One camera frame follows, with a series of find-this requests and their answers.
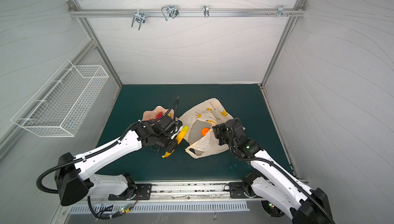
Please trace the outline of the yellow banana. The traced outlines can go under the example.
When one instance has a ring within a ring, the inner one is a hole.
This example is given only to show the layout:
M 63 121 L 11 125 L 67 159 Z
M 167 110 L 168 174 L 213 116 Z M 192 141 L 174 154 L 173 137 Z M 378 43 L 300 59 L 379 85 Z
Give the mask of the yellow banana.
M 175 151 L 175 149 L 181 143 L 181 141 L 183 140 L 183 138 L 187 132 L 188 132 L 188 126 L 182 127 L 182 130 L 177 134 L 177 136 L 175 138 L 177 141 L 176 146 L 174 147 L 174 149 L 171 152 L 165 152 L 165 154 L 162 156 L 162 158 L 169 157 Z

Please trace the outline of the orange fruit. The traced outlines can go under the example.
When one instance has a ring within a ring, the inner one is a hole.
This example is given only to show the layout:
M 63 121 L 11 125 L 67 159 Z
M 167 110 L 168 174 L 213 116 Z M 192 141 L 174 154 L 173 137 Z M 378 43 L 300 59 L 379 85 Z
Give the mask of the orange fruit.
M 210 128 L 203 128 L 201 131 L 202 136 L 205 136 L 210 131 Z

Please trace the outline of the banana print plastic bag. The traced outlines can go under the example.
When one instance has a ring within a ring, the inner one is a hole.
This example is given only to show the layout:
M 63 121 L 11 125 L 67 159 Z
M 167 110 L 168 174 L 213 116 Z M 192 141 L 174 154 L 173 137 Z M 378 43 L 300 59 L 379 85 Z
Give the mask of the banana print plastic bag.
M 184 139 L 189 143 L 189 146 L 185 152 L 194 159 L 200 159 L 229 150 L 228 145 L 219 146 L 212 127 L 231 119 L 233 116 L 216 98 L 208 99 L 186 111 L 179 118 L 183 125 L 188 126 L 188 132 Z M 203 128 L 210 128 L 205 136 L 201 134 Z

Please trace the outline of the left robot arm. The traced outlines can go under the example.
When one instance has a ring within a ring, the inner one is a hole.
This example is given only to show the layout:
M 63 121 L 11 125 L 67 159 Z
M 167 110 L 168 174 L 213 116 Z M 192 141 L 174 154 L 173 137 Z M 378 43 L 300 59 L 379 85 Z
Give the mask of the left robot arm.
M 129 200 L 137 196 L 137 185 L 128 173 L 116 176 L 97 172 L 117 159 L 144 147 L 158 146 L 173 152 L 179 141 L 181 121 L 136 122 L 119 138 L 91 151 L 62 155 L 55 172 L 57 193 L 62 206 L 73 205 L 88 196 L 105 195 L 110 200 Z

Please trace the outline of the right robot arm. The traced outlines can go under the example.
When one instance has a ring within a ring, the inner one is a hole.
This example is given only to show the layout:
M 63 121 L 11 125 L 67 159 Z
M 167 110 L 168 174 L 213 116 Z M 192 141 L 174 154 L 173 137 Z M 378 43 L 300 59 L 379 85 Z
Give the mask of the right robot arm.
M 239 161 L 259 171 L 244 179 L 247 196 L 258 196 L 287 215 L 294 224 L 333 224 L 327 194 L 312 189 L 281 167 L 255 140 L 246 135 L 235 118 L 212 128 L 219 145 L 228 145 Z

